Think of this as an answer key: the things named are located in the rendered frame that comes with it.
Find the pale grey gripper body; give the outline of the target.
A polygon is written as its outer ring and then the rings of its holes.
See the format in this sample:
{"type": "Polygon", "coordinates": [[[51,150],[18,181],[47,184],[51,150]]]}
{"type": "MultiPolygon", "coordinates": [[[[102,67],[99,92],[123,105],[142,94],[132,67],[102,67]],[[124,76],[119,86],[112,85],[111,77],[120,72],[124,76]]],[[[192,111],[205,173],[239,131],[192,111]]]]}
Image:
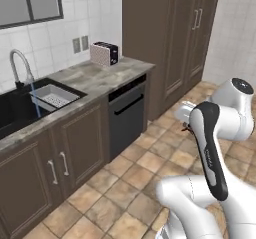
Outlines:
{"type": "Polygon", "coordinates": [[[182,101],[178,109],[174,112],[174,115],[182,123],[195,123],[196,117],[191,115],[191,112],[195,107],[196,105],[190,101],[182,101]]]}

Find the grey perforated tray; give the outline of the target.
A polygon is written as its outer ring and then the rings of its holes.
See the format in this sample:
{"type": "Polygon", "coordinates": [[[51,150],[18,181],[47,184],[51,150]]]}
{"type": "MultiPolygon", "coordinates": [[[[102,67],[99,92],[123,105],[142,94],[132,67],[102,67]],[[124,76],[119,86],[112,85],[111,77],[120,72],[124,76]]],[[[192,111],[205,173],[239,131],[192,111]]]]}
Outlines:
{"type": "MultiPolygon", "coordinates": [[[[60,87],[48,84],[41,88],[35,89],[38,105],[49,111],[53,112],[65,105],[79,99],[79,96],[61,89],[60,87]]],[[[32,91],[29,92],[32,102],[35,104],[32,91]]]]}

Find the black sink basin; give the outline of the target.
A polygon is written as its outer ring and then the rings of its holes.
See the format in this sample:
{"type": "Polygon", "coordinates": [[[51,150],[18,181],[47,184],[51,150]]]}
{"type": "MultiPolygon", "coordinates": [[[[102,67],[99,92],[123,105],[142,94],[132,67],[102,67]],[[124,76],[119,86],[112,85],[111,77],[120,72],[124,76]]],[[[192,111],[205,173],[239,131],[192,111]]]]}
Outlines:
{"type": "MultiPolygon", "coordinates": [[[[86,93],[50,78],[43,78],[35,81],[34,87],[35,89],[38,89],[48,84],[52,84],[76,94],[79,96],[79,99],[86,96],[86,93]]],[[[30,91],[32,91],[31,85],[28,84],[22,89],[14,89],[0,95],[0,140],[63,108],[49,112],[39,106],[41,118],[38,118],[36,105],[32,102],[29,94],[30,91]]]]}

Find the dark grey dishwasher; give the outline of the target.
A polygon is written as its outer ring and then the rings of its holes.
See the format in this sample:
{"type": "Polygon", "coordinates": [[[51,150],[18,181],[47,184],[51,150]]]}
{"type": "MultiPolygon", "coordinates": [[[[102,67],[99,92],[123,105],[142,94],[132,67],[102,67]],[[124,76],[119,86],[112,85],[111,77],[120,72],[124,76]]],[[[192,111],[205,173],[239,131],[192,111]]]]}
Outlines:
{"type": "Polygon", "coordinates": [[[144,120],[146,75],[142,75],[125,84],[108,95],[109,101],[109,154],[110,160],[115,159],[142,133],[144,120]],[[144,99],[115,115],[127,104],[144,94],[144,99]]]}

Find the tall brown cupboard door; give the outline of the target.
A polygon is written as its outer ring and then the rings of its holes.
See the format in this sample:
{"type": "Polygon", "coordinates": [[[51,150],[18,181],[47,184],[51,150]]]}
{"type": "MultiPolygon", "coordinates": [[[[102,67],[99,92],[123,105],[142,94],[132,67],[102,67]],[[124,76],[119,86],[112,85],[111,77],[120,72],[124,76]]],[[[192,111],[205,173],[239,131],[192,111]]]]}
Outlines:
{"type": "Polygon", "coordinates": [[[205,53],[207,52],[214,12],[216,9],[216,0],[197,0],[196,4],[198,10],[197,24],[199,19],[199,8],[203,9],[203,14],[200,28],[197,28],[196,26],[193,36],[193,50],[191,51],[189,64],[189,77],[191,81],[196,81],[203,70],[205,53]]]}
{"type": "Polygon", "coordinates": [[[168,101],[178,95],[183,86],[184,61],[193,17],[194,0],[172,0],[167,54],[165,96],[168,101]]]}

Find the tall brown cupboard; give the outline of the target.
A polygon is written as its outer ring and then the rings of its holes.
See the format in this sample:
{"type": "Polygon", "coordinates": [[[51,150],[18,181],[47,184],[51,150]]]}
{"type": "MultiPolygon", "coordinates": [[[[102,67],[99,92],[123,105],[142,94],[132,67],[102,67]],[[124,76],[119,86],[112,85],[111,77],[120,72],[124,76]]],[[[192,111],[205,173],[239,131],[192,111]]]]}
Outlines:
{"type": "Polygon", "coordinates": [[[165,96],[165,82],[167,74],[167,54],[169,49],[169,33],[172,0],[122,0],[122,52],[126,57],[152,63],[155,68],[150,76],[148,118],[154,120],[172,107],[188,91],[198,84],[203,70],[196,81],[189,77],[189,64],[193,50],[192,30],[197,9],[194,0],[193,17],[184,61],[183,86],[178,95],[170,101],[165,96]]]}

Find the white patterned toaster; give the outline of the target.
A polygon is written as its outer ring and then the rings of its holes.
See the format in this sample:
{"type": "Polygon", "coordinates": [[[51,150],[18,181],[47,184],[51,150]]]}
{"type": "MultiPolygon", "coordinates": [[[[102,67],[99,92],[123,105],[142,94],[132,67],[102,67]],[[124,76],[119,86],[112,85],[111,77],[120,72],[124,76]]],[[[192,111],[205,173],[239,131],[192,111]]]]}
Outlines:
{"type": "Polygon", "coordinates": [[[112,66],[119,61],[117,45],[106,42],[95,42],[90,45],[91,61],[103,66],[112,66]]]}

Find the brown base cupboard door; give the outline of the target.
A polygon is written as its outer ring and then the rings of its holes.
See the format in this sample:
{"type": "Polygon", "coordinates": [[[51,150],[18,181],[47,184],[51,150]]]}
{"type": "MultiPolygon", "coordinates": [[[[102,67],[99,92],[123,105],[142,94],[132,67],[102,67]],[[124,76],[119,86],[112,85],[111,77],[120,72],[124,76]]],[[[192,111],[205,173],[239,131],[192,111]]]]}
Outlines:
{"type": "Polygon", "coordinates": [[[90,105],[52,128],[52,140],[64,197],[68,198],[105,164],[108,150],[104,139],[106,119],[100,103],[90,105]],[[64,175],[64,152],[69,176],[64,175]]]}
{"type": "Polygon", "coordinates": [[[0,222],[8,239],[37,225],[53,203],[38,141],[0,155],[0,222]]]}

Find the thin water stream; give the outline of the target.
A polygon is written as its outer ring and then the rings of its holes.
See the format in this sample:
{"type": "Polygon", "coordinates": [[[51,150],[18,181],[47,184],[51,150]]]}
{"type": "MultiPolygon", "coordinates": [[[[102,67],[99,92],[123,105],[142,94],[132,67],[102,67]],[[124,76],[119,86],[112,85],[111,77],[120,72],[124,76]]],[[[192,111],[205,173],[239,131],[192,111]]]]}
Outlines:
{"type": "Polygon", "coordinates": [[[39,109],[33,80],[31,81],[31,89],[32,89],[32,95],[33,95],[34,100],[35,100],[37,116],[38,116],[38,118],[41,118],[41,112],[40,112],[40,109],[39,109]]]}

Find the silver spring tap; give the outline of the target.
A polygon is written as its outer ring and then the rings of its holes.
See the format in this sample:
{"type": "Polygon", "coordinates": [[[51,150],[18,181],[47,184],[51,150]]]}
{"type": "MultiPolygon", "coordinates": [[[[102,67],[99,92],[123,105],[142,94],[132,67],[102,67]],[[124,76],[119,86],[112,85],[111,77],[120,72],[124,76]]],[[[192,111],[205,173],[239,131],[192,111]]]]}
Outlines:
{"type": "Polygon", "coordinates": [[[22,89],[26,84],[30,84],[34,81],[34,76],[32,74],[29,62],[26,59],[25,55],[21,51],[19,51],[17,49],[11,50],[10,54],[9,54],[9,60],[10,60],[12,72],[13,72],[14,79],[15,79],[16,89],[22,89]],[[26,78],[25,83],[22,83],[19,79],[17,68],[16,68],[16,65],[15,65],[15,62],[14,62],[14,55],[15,54],[17,54],[21,58],[21,60],[23,61],[24,65],[25,65],[25,69],[26,69],[26,72],[27,72],[27,78],[26,78]]]}

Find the dark framed window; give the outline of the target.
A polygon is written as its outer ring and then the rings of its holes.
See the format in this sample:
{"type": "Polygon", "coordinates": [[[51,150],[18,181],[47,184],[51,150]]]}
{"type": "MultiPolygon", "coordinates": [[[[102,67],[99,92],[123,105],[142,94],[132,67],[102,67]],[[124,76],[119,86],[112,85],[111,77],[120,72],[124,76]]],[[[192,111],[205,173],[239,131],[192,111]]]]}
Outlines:
{"type": "Polygon", "coordinates": [[[63,18],[62,0],[0,0],[0,29],[63,18]]]}

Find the grey wall socket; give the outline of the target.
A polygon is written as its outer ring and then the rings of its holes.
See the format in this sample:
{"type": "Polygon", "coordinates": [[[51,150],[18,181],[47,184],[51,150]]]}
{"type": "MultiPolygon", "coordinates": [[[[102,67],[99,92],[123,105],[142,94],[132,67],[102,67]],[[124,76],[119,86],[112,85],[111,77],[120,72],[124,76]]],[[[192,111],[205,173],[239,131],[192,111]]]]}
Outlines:
{"type": "Polygon", "coordinates": [[[81,37],[81,42],[82,42],[82,50],[86,51],[89,49],[89,41],[88,41],[88,36],[82,36],[81,37]]]}
{"type": "Polygon", "coordinates": [[[81,45],[80,45],[80,38],[75,38],[72,40],[73,43],[73,51],[74,53],[79,53],[81,52],[81,45]]]}

